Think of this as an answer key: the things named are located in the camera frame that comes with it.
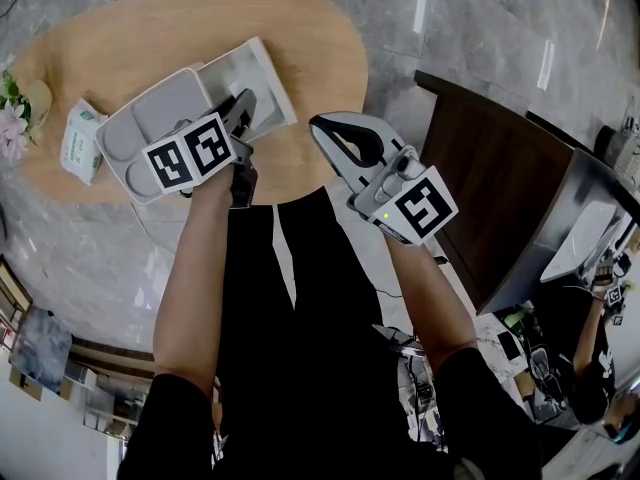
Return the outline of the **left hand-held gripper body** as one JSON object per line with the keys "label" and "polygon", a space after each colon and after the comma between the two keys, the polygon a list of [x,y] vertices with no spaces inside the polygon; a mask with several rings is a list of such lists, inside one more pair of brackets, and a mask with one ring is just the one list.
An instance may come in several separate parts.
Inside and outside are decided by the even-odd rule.
{"label": "left hand-held gripper body", "polygon": [[161,192],[186,194],[230,166],[232,207],[250,207],[257,171],[251,163],[253,148],[242,141],[250,122],[247,111],[225,117],[214,112],[144,148],[143,158]]}

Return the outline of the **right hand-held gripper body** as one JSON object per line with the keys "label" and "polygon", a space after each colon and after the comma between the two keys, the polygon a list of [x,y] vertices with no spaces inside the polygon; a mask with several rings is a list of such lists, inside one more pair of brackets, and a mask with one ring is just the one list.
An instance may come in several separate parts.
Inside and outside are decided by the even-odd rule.
{"label": "right hand-held gripper body", "polygon": [[425,167],[406,146],[347,206],[405,245],[422,245],[458,214],[437,169]]}

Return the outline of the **person's left forearm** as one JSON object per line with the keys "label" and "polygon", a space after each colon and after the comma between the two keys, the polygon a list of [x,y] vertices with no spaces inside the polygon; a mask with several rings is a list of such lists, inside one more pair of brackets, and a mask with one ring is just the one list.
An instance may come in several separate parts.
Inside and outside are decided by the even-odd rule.
{"label": "person's left forearm", "polygon": [[156,371],[206,396],[218,361],[233,174],[227,166],[193,191],[153,336]]}

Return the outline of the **person's right forearm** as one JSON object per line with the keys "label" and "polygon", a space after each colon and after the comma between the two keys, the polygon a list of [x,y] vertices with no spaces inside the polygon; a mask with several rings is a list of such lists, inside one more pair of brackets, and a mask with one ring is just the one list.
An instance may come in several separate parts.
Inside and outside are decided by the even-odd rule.
{"label": "person's right forearm", "polygon": [[436,372],[456,352],[477,346],[471,316],[425,246],[390,237],[385,242],[410,321]]}

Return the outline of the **dark wooden vanity cabinet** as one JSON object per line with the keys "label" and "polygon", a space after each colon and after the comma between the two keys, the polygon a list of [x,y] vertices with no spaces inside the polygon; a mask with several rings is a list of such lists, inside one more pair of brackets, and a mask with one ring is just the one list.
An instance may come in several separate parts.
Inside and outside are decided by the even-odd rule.
{"label": "dark wooden vanity cabinet", "polygon": [[436,96],[421,159],[459,208],[436,238],[478,313],[528,300],[589,203],[640,224],[632,186],[580,143],[434,75],[414,80]]}

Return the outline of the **oval wooden coffee table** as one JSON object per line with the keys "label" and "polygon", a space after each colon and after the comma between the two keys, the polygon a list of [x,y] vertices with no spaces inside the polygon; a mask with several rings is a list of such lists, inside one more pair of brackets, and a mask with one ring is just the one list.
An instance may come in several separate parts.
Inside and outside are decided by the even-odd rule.
{"label": "oval wooden coffee table", "polygon": [[63,203],[127,202],[110,169],[86,185],[61,167],[70,108],[86,98],[111,114],[173,72],[252,37],[263,41],[298,119],[257,141],[256,202],[284,203],[329,184],[334,173],[309,119],[361,111],[368,83],[361,36],[330,0],[120,0],[35,36],[10,65],[20,88],[41,80],[53,94],[40,139],[20,163],[26,180]]}

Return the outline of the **white wet wipes pack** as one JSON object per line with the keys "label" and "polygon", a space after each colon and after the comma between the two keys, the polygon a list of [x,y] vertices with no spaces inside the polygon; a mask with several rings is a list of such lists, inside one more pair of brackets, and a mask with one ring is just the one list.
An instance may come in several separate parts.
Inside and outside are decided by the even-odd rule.
{"label": "white wet wipes pack", "polygon": [[66,172],[87,186],[92,184],[102,162],[103,154],[96,142],[96,133],[107,119],[83,98],[67,116],[60,163]]}

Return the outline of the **white sink basin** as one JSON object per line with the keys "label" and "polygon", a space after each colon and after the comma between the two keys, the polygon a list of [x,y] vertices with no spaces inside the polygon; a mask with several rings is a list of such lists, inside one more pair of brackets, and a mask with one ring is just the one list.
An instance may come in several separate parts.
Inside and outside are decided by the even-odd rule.
{"label": "white sink basin", "polygon": [[543,271],[540,282],[589,271],[630,223],[617,205],[590,202]]}

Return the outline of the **pink flower bouquet vase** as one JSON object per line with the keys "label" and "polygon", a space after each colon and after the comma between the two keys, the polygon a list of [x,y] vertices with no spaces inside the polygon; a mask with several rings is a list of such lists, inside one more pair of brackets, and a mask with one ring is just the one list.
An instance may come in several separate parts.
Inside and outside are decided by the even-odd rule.
{"label": "pink flower bouquet vase", "polygon": [[53,94],[42,80],[24,91],[8,70],[0,74],[0,154],[18,163],[29,146],[38,146],[41,130],[53,103]]}

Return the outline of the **person's black clothes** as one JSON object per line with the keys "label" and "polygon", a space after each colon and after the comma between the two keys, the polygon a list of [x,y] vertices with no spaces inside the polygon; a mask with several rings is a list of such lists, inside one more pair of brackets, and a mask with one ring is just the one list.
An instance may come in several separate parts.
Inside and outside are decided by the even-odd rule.
{"label": "person's black clothes", "polygon": [[446,450],[414,441],[381,326],[325,189],[230,207],[213,393],[156,371],[117,480],[542,480],[478,346],[431,369]]}

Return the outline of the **grey painting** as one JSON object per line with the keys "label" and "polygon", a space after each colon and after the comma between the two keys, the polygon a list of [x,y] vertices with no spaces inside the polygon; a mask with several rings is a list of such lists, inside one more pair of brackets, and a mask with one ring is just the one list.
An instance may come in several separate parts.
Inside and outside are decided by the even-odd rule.
{"label": "grey painting", "polygon": [[23,318],[9,362],[43,388],[60,393],[72,334],[56,315],[32,306]]}

